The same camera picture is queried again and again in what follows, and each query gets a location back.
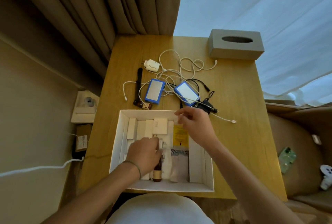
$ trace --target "white power cord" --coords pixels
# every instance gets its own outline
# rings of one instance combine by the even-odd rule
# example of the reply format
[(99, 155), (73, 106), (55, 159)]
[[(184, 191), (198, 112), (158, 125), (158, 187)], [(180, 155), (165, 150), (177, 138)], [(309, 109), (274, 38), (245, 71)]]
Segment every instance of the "white power cord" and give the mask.
[[(162, 56), (165, 52), (167, 52), (167, 51), (173, 51), (173, 52), (175, 52), (176, 55), (179, 57), (179, 66), (180, 66), (180, 70), (179, 70), (179, 71), (176, 70), (176, 69), (165, 69), (165, 68), (163, 67), (163, 64), (161, 63), (160, 58), (161, 58), (161, 56)], [(192, 62), (192, 70), (187, 69), (187, 68), (185, 68), (184, 66), (182, 66), (182, 60), (189, 60), (189, 61), (191, 61), (191, 62)], [(196, 64), (197, 62), (200, 62), (200, 63), (201, 63), (201, 67), (198, 66), (198, 65)], [(191, 83), (189, 83), (188, 81), (186, 81), (186, 79), (183, 77), (183, 75), (182, 75), (182, 73), (181, 73), (181, 69), (183, 69), (183, 70), (185, 70), (185, 71), (187, 71), (187, 72), (192, 72), (192, 73), (193, 73), (193, 76), (192, 76), (191, 78), (189, 78), (189, 79), (192, 79), (192, 78), (195, 77), (195, 73), (196, 73), (196, 72), (201, 71), (201, 70), (211, 70), (211, 69), (213, 69), (213, 68), (217, 65), (217, 63), (218, 63), (218, 61), (215, 60), (215, 61), (214, 61), (214, 65), (213, 65), (213, 67), (210, 67), (210, 68), (204, 68), (204, 62), (203, 62), (202, 60), (192, 60), (192, 59), (190, 59), (190, 58), (188, 58), (188, 57), (180, 58), (180, 55), (178, 54), (177, 51), (175, 51), (174, 49), (167, 49), (167, 50), (163, 51), (163, 52), (159, 55), (159, 64), (160, 64), (160, 66), (161, 66), (161, 71), (158, 72), (158, 73), (155, 73), (155, 72), (149, 71), (149, 70), (147, 70), (147, 69), (146, 69), (146, 70), (147, 70), (148, 72), (151, 72), (151, 73), (155, 74), (155, 75), (156, 75), (155, 79), (158, 79), (158, 80), (164, 80), (164, 81), (165, 81), (166, 84), (165, 84), (165, 88), (164, 88), (163, 92), (165, 92), (166, 94), (164, 94), (164, 95), (162, 95), (162, 96), (166, 96), (166, 95), (176, 95), (176, 96), (177, 96), (181, 101), (183, 101), (183, 102), (195, 101), (195, 102), (197, 102), (197, 103), (200, 103), (200, 104), (205, 105), (204, 103), (202, 103), (202, 102), (200, 102), (200, 101), (191, 100), (191, 99), (189, 99), (189, 98), (187, 98), (187, 97), (183, 97), (183, 96), (177, 94), (177, 93), (174, 91), (174, 88), (172, 87), (172, 85), (176, 85), (176, 84), (175, 84), (175, 81), (174, 81), (174, 79), (173, 79), (172, 77), (180, 78), (180, 79), (181, 79), (181, 82), (185, 81), (188, 85), (190, 85), (190, 86), (193, 88), (193, 90), (195, 90), (195, 91), (197, 92), (197, 96), (200, 98), (200, 96), (201, 96), (200, 93), (197, 91), (197, 89), (195, 88), (195, 86), (193, 86)], [(168, 72), (168, 71), (169, 71), (169, 72), (176, 73), (178, 76), (177, 76), (177, 75), (167, 75), (167, 74), (165, 74), (165, 72)], [(136, 82), (135, 82), (135, 81), (126, 81), (125, 83), (123, 83), (123, 85), (122, 85), (122, 89), (123, 89), (123, 95), (124, 95), (124, 99), (125, 99), (125, 100), (127, 100), (127, 97), (126, 97), (126, 94), (125, 94), (125, 84), (126, 84), (126, 83), (136, 83)], [(139, 89), (139, 94), (140, 94), (141, 89), (144, 87), (144, 85), (146, 85), (146, 84), (148, 84), (148, 83), (150, 83), (150, 80), (147, 81), (146, 83), (143, 83), (143, 84), (142, 84), (141, 88)], [(143, 104), (146, 106), (146, 108), (148, 108), (147, 104), (143, 101), (143, 99), (140, 97), (140, 95), (139, 95), (139, 99), (143, 102)], [(227, 120), (227, 119), (224, 119), (224, 118), (219, 117), (219, 116), (217, 116), (217, 115), (215, 115), (215, 116), (218, 117), (218, 118), (220, 118), (220, 119), (222, 119), (222, 120), (229, 121), (229, 122), (232, 122), (232, 123), (236, 123), (236, 121), (234, 121), (234, 120)]]
[(62, 168), (65, 168), (66, 165), (69, 164), (70, 162), (73, 162), (73, 161), (82, 162), (83, 160), (84, 160), (84, 157), (82, 157), (82, 159), (68, 160), (66, 163), (64, 163), (63, 166), (37, 166), (37, 167), (31, 167), (31, 168), (26, 168), (26, 169), (3, 172), (3, 173), (0, 173), (0, 177), (5, 177), (5, 176), (17, 174), (17, 173), (32, 172), (32, 171), (39, 170), (39, 169), (62, 169)]

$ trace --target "wooden table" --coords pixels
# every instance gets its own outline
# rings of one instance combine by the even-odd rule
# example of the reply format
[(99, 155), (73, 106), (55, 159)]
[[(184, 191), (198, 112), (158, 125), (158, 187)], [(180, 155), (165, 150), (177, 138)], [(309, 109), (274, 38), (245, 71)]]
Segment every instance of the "wooden table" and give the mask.
[[(132, 104), (135, 84), (125, 86), (128, 101), (125, 101), (122, 84), (136, 81), (137, 69), (144, 60), (158, 61), (160, 53), (175, 49), (180, 57), (202, 59), (205, 67), (214, 60), (208, 57), (208, 38), (136, 35), (122, 36), (116, 41), (101, 93), (97, 114), (89, 140), (78, 189), (86, 190), (109, 173), (115, 130), (120, 109), (138, 109)], [(166, 52), (162, 58), (164, 68), (179, 69), (174, 52)], [(192, 73), (183, 71), (186, 77)], [(155, 77), (143, 70), (142, 82)], [(255, 61), (218, 59), (213, 70), (197, 72), (195, 78), (202, 80), (215, 91), (210, 102), (220, 111), (221, 117), (236, 120), (236, 124), (210, 116), (215, 132), (221, 142), (273, 193), (286, 201), (286, 192), (281, 176), (275, 144), (272, 137), (263, 93), (258, 79)], [(207, 97), (201, 87), (202, 98)], [(177, 110), (179, 100), (174, 95), (161, 99), (153, 109)], [(195, 197), (230, 198), (235, 196), (214, 164), (213, 193), (179, 193)]]

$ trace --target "white shirt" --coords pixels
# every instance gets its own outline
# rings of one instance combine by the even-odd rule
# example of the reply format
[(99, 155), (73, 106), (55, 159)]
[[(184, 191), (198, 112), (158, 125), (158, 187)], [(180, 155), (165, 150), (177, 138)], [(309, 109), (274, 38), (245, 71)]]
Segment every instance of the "white shirt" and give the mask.
[(147, 193), (125, 202), (106, 224), (213, 224), (191, 199), (174, 193)]

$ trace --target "person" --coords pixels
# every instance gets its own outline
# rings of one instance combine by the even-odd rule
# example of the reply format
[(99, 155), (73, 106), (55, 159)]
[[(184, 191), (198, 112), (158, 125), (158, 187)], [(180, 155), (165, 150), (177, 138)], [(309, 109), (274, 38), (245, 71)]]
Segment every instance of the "person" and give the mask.
[[(218, 140), (209, 115), (201, 109), (185, 107), (175, 112), (178, 123), (203, 147), (237, 197), (252, 223), (302, 223)], [(97, 218), (141, 175), (151, 172), (162, 151), (158, 138), (142, 138), (131, 144), (127, 161), (106, 178), (76, 197), (43, 223), (94, 223)], [(127, 223), (213, 223), (196, 203), (173, 193), (147, 193), (125, 202), (107, 224)]]

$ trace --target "wooden floor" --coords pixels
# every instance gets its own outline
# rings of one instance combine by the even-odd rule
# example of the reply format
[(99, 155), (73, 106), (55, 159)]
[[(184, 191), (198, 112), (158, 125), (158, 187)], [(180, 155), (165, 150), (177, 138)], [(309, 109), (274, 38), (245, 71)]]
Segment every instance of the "wooden floor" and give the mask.
[[(62, 198), (59, 204), (59, 209), (74, 199), (79, 192), (77, 191), (77, 182), (80, 176), (83, 162), (72, 162), (66, 184), (63, 190)], [(232, 199), (212, 199), (212, 198), (192, 198), (203, 212), (215, 224), (247, 224), (250, 223), (244, 213), (241, 205), (237, 200)], [(104, 223), (106, 216), (110, 212), (110, 206), (104, 214), (98, 219), (96, 224)], [(311, 214), (296, 213), (304, 223), (308, 224), (332, 224), (332, 219), (326, 217), (317, 217)]]

